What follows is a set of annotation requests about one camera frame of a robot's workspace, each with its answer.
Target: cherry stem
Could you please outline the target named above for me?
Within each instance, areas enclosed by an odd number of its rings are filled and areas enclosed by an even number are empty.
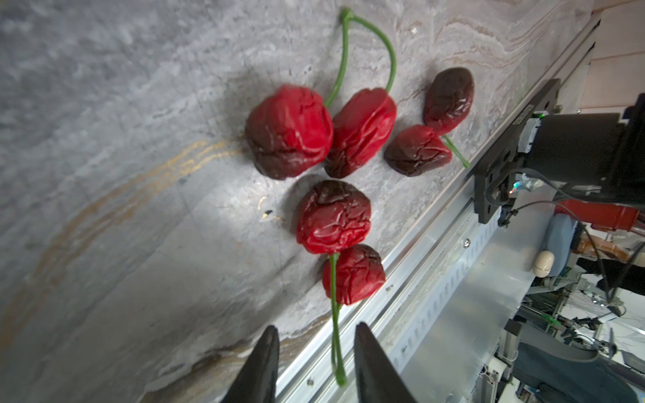
[[[461,155],[457,147],[450,140],[450,137],[444,134],[443,138],[446,140],[446,146],[448,146],[450,151],[452,151],[461,160],[461,163],[464,165],[464,168],[466,169],[470,168],[470,162],[468,162],[468,160],[463,155]]]
[[[383,31],[379,29],[379,27],[372,24],[371,22],[357,17],[356,15],[352,15],[350,17],[350,20],[356,21],[357,23],[363,25],[365,28],[375,33],[379,38],[381,38],[381,41],[383,41],[383,44],[385,44],[385,47],[388,49],[388,52],[390,53],[390,79],[388,80],[388,85],[385,87],[385,90],[387,92],[390,92],[392,85],[394,85],[394,77],[397,75],[397,56],[396,53],[394,53],[394,46],[392,46],[392,42],[390,42],[390,39],[387,37],[387,35],[385,35]]]
[[[341,351],[341,335],[338,331],[338,314],[340,312],[340,305],[336,300],[336,262],[338,262],[338,257],[341,254],[339,252],[332,253],[329,255],[329,262],[331,266],[331,284],[330,288],[332,289],[332,323],[333,323],[333,333],[332,333],[332,368],[334,375],[336,376],[336,383],[339,386],[345,385],[347,382],[347,376],[345,375],[345,367],[342,363],[342,351]]]
[[[336,82],[333,84],[332,93],[325,99],[325,108],[329,108],[338,95],[341,89],[342,80],[345,78],[345,71],[347,71],[347,55],[350,52],[350,21],[353,17],[353,12],[349,8],[343,8],[341,12],[342,22],[342,57],[341,68],[338,70]]]

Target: gray metal surface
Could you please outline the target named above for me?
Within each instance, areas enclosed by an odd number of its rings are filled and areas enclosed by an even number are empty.
[[[451,135],[466,156],[591,9],[586,0],[348,4],[397,48],[395,132],[420,122],[437,71],[472,70],[475,102]],[[132,401],[205,355],[238,365],[209,380],[218,396],[243,362],[235,348],[267,322],[294,340],[327,314],[319,258],[292,233],[293,210],[323,171],[268,180],[241,131],[283,82],[328,93],[340,6],[0,5],[0,398]],[[374,36],[353,29],[331,112],[383,85],[388,64]],[[409,179],[375,158],[350,176],[373,203],[367,243],[387,255],[461,170],[453,161]]]
[[[516,205],[553,194],[547,186],[522,192]],[[470,396],[531,284],[533,260],[542,250],[552,214],[552,205],[539,204],[522,210],[508,229],[495,233],[401,373],[419,402],[445,402],[450,395],[458,402]]]

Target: metal frame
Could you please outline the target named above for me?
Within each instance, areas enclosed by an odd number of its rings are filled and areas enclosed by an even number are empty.
[[[476,153],[474,161],[481,159],[501,133],[524,109],[528,101],[542,88],[545,80],[565,79],[569,76],[571,70],[566,66],[573,63],[572,65],[575,67],[580,63],[579,60],[575,60],[574,56],[579,54],[580,57],[584,57],[586,52],[581,50],[581,46],[588,40],[599,21],[600,16],[592,14],[589,23],[535,83],[495,133],[482,145]],[[459,232],[458,229],[462,228],[459,226],[459,219],[472,209],[473,189],[472,172],[461,170],[383,260],[388,275],[386,284],[373,297],[341,310],[339,326],[342,350],[346,353],[345,363],[352,362],[351,346],[354,329],[359,322],[367,323],[379,340],[386,336],[382,333],[391,330],[386,329],[388,319],[392,318],[393,314],[403,306],[412,291],[419,285],[418,282],[422,280],[420,272],[427,267],[427,264],[436,261],[442,253],[445,253],[445,246],[443,248],[439,246],[442,242],[446,245],[445,242],[451,239],[451,235],[455,235]],[[440,283],[442,279],[433,277],[426,280]],[[399,333],[404,333],[408,329],[400,329]],[[351,398],[349,392],[344,396],[344,392],[339,391],[332,377],[331,334],[332,324],[329,321],[283,371],[277,381],[276,392],[279,401],[301,403],[338,400],[341,396]],[[381,344],[383,350],[392,356],[395,344],[383,342]],[[353,381],[353,371],[349,367],[350,365],[347,368],[349,378],[350,381]],[[351,394],[355,398],[352,385],[348,385],[344,390],[352,391]]]

